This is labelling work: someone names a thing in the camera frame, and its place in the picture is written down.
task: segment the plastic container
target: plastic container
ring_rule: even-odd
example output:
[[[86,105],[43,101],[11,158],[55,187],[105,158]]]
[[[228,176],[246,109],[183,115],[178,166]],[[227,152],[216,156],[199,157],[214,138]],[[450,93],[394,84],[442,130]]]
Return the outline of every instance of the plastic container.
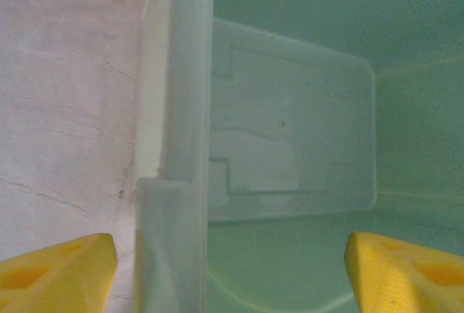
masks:
[[[147,0],[136,311],[358,312],[352,231],[464,255],[463,27],[464,0]]]

